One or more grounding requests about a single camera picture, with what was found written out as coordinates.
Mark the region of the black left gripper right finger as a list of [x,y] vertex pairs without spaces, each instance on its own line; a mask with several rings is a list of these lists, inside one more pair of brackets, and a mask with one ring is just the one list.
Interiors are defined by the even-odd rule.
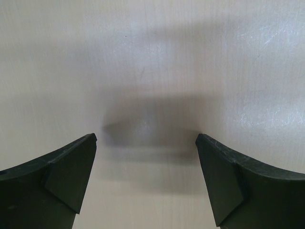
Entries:
[[218,227],[303,227],[305,176],[228,148],[206,134],[196,146]]

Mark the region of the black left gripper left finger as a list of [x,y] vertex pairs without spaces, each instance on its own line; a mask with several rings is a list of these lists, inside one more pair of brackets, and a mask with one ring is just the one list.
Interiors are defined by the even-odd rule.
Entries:
[[79,214],[92,171],[97,137],[87,134],[62,148],[0,173],[0,190],[13,184],[41,186]]

